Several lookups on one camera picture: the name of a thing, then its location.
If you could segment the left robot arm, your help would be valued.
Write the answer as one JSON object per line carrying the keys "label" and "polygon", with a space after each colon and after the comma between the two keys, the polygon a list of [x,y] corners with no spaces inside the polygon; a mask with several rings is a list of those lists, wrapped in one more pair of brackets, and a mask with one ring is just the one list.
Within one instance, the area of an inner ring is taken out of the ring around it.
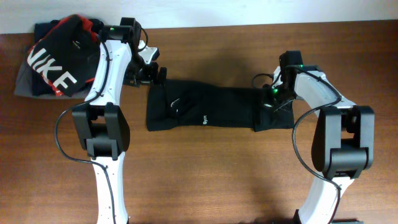
{"label": "left robot arm", "polygon": [[72,117],[86,163],[95,171],[98,223],[128,223],[124,203],[123,164],[130,145],[130,128],[120,107],[125,85],[161,84],[166,68],[158,66],[158,48],[141,40],[146,31],[135,18],[123,17],[118,26],[99,32],[100,56],[94,82]]}

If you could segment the black t-shirt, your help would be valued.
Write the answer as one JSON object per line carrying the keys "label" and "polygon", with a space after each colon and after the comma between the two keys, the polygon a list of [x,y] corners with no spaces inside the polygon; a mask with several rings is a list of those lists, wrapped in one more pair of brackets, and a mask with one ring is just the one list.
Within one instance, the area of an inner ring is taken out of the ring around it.
{"label": "black t-shirt", "polygon": [[255,132],[291,129],[292,105],[268,107],[264,90],[219,87],[190,80],[166,80],[150,87],[147,99],[148,131],[177,126],[251,128]]}

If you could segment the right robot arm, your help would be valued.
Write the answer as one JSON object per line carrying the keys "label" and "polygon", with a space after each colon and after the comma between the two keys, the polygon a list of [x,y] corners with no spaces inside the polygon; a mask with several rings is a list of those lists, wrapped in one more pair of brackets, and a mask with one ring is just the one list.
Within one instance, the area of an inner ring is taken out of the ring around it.
{"label": "right robot arm", "polygon": [[[296,209],[292,223],[335,223],[341,198],[362,171],[374,160],[374,120],[370,106],[358,106],[344,97],[317,65],[306,65],[298,50],[279,57],[264,107],[277,112],[294,100],[303,100],[310,110],[292,127],[292,145],[301,165],[314,176],[303,205]],[[311,147],[313,167],[302,159],[297,146],[299,124],[316,114],[317,125]]]}

